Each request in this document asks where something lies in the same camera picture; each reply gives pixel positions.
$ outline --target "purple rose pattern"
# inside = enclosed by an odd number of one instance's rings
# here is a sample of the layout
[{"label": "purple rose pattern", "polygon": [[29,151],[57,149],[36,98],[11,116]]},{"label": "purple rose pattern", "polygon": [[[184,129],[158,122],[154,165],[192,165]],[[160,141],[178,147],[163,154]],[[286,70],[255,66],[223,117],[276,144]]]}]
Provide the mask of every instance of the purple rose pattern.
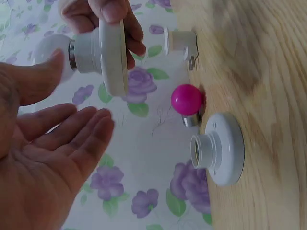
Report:
[{"label": "purple rose pattern", "polygon": [[38,25],[37,24],[30,23],[23,28],[24,35],[26,35],[26,36],[28,36],[29,34],[31,34],[33,32],[36,32],[36,31],[38,31]]},{"label": "purple rose pattern", "polygon": [[57,0],[45,0],[45,5],[52,5]]},{"label": "purple rose pattern", "polygon": [[63,25],[58,29],[58,33],[60,34],[68,34],[71,32],[71,29],[67,25]]},{"label": "purple rose pattern", "polygon": [[164,28],[160,25],[151,25],[149,27],[149,32],[153,35],[161,35],[164,32]]},{"label": "purple rose pattern", "polygon": [[136,67],[128,73],[128,93],[122,99],[128,103],[142,103],[147,94],[157,90],[153,75],[141,67]]},{"label": "purple rose pattern", "polygon": [[107,165],[97,168],[97,173],[92,176],[91,188],[98,189],[98,197],[109,201],[123,195],[124,186],[121,180],[124,173],[118,167],[110,168]]},{"label": "purple rose pattern", "polygon": [[92,95],[94,86],[88,85],[86,87],[80,87],[74,94],[72,98],[72,103],[75,105],[82,104],[87,98],[89,98]]},{"label": "purple rose pattern", "polygon": [[142,6],[142,4],[139,3],[139,4],[131,5],[131,8],[132,8],[133,11],[135,11],[135,10],[137,10],[138,8],[140,8],[141,6]]},{"label": "purple rose pattern", "polygon": [[18,54],[18,52],[13,53],[11,56],[9,56],[5,60],[5,63],[7,63],[7,64],[14,64],[17,61],[17,54]]},{"label": "purple rose pattern", "polygon": [[30,51],[30,52],[28,53],[27,61],[30,61],[30,60],[31,60],[31,56],[32,56],[32,51]]},{"label": "purple rose pattern", "polygon": [[147,216],[158,205],[158,191],[156,189],[149,189],[146,192],[138,191],[136,196],[132,199],[131,210],[137,218]]},{"label": "purple rose pattern", "polygon": [[188,200],[196,211],[211,212],[206,170],[194,169],[191,160],[176,164],[170,190],[176,198]]},{"label": "purple rose pattern", "polygon": [[48,36],[50,36],[50,35],[53,35],[53,31],[52,30],[49,30],[49,31],[47,31],[46,33],[44,33],[44,37],[48,37]]},{"label": "purple rose pattern", "polygon": [[165,9],[171,9],[171,2],[170,0],[149,0],[148,3],[150,4],[158,4],[159,6]]}]

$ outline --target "tablecloth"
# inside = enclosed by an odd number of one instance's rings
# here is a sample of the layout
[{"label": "tablecloth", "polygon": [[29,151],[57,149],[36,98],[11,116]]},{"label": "tablecloth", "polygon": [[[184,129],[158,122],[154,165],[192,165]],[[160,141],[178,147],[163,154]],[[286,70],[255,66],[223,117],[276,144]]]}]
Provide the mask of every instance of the tablecloth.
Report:
[{"label": "tablecloth", "polygon": [[[73,37],[57,0],[0,0],[0,61],[30,65],[35,45],[46,36]],[[75,73],[44,101],[21,107],[32,112],[60,103],[108,108],[116,122],[113,139],[83,185],[65,230],[209,230],[211,212],[205,170],[195,170],[190,137],[170,104],[178,85],[189,81],[181,53],[163,54],[164,26],[176,29],[169,0],[132,0],[147,52],[134,55],[132,92],[112,98],[97,74]]]}]

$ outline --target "wooden board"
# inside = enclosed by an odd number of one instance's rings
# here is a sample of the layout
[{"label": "wooden board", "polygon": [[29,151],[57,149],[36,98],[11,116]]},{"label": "wooden board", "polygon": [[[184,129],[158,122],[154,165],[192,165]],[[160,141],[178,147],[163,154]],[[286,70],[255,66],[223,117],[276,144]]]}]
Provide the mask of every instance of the wooden board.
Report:
[{"label": "wooden board", "polygon": [[171,0],[195,30],[210,115],[232,112],[245,141],[240,181],[209,180],[215,230],[307,230],[307,1]]}]

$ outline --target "pink light bulb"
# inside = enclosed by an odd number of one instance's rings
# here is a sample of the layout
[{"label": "pink light bulb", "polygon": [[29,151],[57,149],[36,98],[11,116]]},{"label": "pink light bulb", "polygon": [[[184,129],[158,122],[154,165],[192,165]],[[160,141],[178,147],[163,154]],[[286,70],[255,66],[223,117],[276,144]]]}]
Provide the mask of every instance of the pink light bulb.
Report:
[{"label": "pink light bulb", "polygon": [[203,95],[193,85],[180,85],[172,93],[171,104],[179,114],[191,116],[197,114],[203,105]]}]

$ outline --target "hand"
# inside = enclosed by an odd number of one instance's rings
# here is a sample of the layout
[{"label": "hand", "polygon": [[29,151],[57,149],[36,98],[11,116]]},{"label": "hand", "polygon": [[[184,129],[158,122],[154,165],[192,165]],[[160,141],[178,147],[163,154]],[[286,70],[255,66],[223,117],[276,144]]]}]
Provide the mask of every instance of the hand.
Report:
[{"label": "hand", "polygon": [[99,19],[107,23],[118,23],[123,19],[128,69],[135,66],[135,61],[128,50],[139,56],[146,51],[142,43],[144,36],[142,28],[128,0],[60,0],[59,13],[77,34],[94,30],[99,25]]},{"label": "hand", "polygon": [[114,122],[106,109],[77,112],[61,104],[17,118],[19,105],[53,92],[62,63],[61,52],[31,67],[0,63],[2,230],[58,230],[111,139]]}]

